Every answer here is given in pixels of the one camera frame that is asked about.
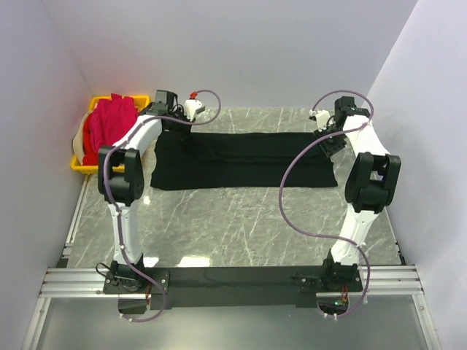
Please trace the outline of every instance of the yellow plastic bin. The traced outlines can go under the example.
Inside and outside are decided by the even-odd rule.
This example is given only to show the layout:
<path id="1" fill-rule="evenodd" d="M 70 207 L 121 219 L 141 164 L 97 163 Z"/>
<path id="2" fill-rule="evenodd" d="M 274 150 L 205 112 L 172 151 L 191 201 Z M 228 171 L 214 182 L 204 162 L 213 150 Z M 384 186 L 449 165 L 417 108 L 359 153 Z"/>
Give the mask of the yellow plastic bin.
<path id="1" fill-rule="evenodd" d="M 136 95 L 136 96 L 130 96 L 130 97 L 133 98 L 134 106 L 138 109 L 138 111 L 141 111 L 143 108 L 145 108 L 151 102 L 150 97 L 146 96 L 146 95 Z M 92 100 L 90 100 L 88 110 L 93 111 L 97 106 L 97 102 L 101 98 L 105 98 L 106 100 L 112 99 L 111 96 L 96 96 Z M 81 172 L 83 174 L 97 174 L 97 171 L 99 169 L 98 166 L 82 166 L 80 164 L 78 158 L 76 158 L 76 155 L 73 155 L 72 162 L 71 162 L 70 166 L 72 167 L 73 170 L 79 171 L 79 172 Z M 114 170 L 119 171 L 119 172 L 123 172 L 124 169 L 125 169 L 124 166 L 115 166 L 114 167 Z"/>

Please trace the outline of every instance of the black cloth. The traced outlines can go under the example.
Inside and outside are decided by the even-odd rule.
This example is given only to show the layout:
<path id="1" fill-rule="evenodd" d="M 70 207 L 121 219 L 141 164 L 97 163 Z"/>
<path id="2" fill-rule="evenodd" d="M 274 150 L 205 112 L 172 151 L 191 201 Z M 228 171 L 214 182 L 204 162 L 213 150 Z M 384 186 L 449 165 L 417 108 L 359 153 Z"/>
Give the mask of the black cloth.
<path id="1" fill-rule="evenodd" d="M 191 190 L 278 187 L 293 158 L 313 133 L 191 133 L 183 141 L 164 131 L 155 145 L 151 187 Z M 296 164 L 286 187 L 335 187 L 333 163 L 314 147 Z"/>

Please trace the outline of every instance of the marble floor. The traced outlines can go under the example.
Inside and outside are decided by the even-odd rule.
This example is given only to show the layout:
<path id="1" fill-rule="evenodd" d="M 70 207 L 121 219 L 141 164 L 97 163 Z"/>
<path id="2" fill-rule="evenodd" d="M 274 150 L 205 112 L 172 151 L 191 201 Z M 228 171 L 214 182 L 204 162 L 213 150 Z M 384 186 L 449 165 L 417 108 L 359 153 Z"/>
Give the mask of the marble floor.
<path id="1" fill-rule="evenodd" d="M 198 121 L 214 114 L 208 110 Z M 216 121 L 197 132 L 310 132 L 316 123 L 306 109 L 223 109 Z M 287 226 L 277 205 L 277 188 L 218 188 L 164 192 L 149 187 L 155 167 L 154 147 L 144 154 L 146 188 L 138 212 L 144 256 L 159 266 L 320 265 L 334 241 L 309 238 Z M 345 216 L 344 186 L 355 157 L 352 150 L 333 156 L 335 188 L 285 189 L 284 205 L 297 226 L 338 235 Z M 96 175 L 88 179 L 82 213 L 76 224 L 69 268 L 109 263 L 113 232 Z M 366 240 L 373 265 L 400 265 L 398 247 L 386 212 Z"/>

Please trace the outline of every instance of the metal frame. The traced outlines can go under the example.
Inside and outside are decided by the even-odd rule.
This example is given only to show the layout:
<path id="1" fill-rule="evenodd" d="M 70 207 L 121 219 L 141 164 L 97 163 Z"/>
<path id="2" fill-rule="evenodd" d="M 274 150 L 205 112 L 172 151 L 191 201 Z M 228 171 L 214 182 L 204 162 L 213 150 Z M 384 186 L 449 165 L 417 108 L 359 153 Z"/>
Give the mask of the metal frame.
<path id="1" fill-rule="evenodd" d="M 429 350 L 442 349 L 441 343 L 439 342 L 438 334 L 436 333 L 436 327 L 431 318 L 430 311 L 424 295 L 414 295 L 414 304 L 417 310 L 418 319 L 422 326 L 423 335 L 425 336 L 426 343 Z"/>
<path id="2" fill-rule="evenodd" d="M 32 314 L 31 324 L 26 338 L 23 343 L 22 350 L 35 350 L 39 342 L 39 338 L 42 333 L 42 327 L 44 327 L 45 317 L 50 306 L 50 298 L 39 298 L 36 304 L 36 308 Z"/>
<path id="3" fill-rule="evenodd" d="M 363 283 L 366 268 L 361 269 Z M 39 298 L 131 298 L 144 299 L 145 294 L 103 294 L 104 277 L 93 268 L 49 268 Z M 368 295 L 422 295 L 423 288 L 414 266 L 374 266 L 371 268 Z M 318 297 L 339 293 L 317 293 Z"/>
<path id="4" fill-rule="evenodd" d="M 82 213 L 82 199 L 85 197 L 86 191 L 88 190 L 89 175 L 85 175 L 85 181 L 82 183 L 80 196 L 78 197 L 78 202 L 76 208 L 74 209 L 72 223 L 70 224 L 70 229 L 68 231 L 68 236 L 66 237 L 67 244 L 73 244 L 74 236 L 78 228 L 78 223 L 80 222 L 81 213 Z"/>

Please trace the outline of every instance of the white robotic arm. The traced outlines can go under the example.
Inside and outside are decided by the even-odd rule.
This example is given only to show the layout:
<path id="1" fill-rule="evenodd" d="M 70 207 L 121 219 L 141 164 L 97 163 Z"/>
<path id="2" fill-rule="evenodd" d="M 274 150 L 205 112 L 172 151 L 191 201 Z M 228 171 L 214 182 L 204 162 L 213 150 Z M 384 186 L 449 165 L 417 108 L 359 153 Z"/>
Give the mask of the white robotic arm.
<path id="1" fill-rule="evenodd" d="M 172 98 L 169 95 L 169 92 L 158 91 L 156 94 L 155 105 L 160 105 L 159 107 L 163 110 L 168 106 L 170 111 L 172 108 Z M 183 104 L 183 111 L 186 115 L 179 113 L 179 117 L 183 116 L 187 121 L 193 122 L 196 117 L 204 112 L 205 105 L 195 98 L 190 98 L 185 101 Z M 154 119 L 155 115 L 159 114 L 157 109 L 146 109 L 143 111 L 144 114 L 140 115 L 135 123 L 135 125 L 127 132 L 127 134 L 119 141 L 117 141 L 113 147 L 126 142 L 124 147 L 120 149 L 125 151 L 127 149 L 135 150 L 142 155 L 146 149 L 149 147 L 151 142 L 155 141 L 163 131 L 163 123 L 161 119 Z M 126 255 L 131 263 L 136 264 L 142 257 L 142 248 L 139 243 L 138 236 L 138 221 L 137 221 L 137 211 L 141 199 L 137 198 L 131 203 L 125 203 L 123 201 L 117 200 L 117 205 L 120 209 L 120 212 L 117 211 L 115 206 L 112 203 L 109 203 L 110 214 L 112 215 L 112 224 L 114 230 L 114 240 L 115 240 L 115 251 L 114 251 L 114 261 L 118 264 L 126 264 L 122 256 L 122 249 L 120 247 L 120 237 L 118 232 L 118 221 L 117 216 L 121 216 L 122 220 L 122 233 L 123 233 L 123 245 L 125 246 Z"/>
<path id="2" fill-rule="evenodd" d="M 310 116 L 316 118 L 321 134 L 334 132 L 333 128 L 339 122 L 344 122 L 341 126 L 343 131 L 356 129 L 368 123 L 364 129 L 347 134 L 357 160 L 347 181 L 347 213 L 340 232 L 341 237 L 351 239 L 361 246 L 365 244 L 371 224 L 393 199 L 401 163 L 397 156 L 391 156 L 381 144 L 372 122 L 368 122 L 368 111 L 355 108 L 353 98 L 350 101 L 342 98 L 340 104 L 341 107 L 348 107 L 347 111 L 351 111 L 343 118 L 341 112 L 340 120 L 334 120 L 336 115 L 331 116 L 331 113 L 325 110 L 310 111 Z M 379 178 L 372 173 L 373 171 L 378 172 Z M 358 265 L 360 258 L 357 247 L 343 240 L 336 241 L 331 255 L 333 261 L 341 265 Z"/>

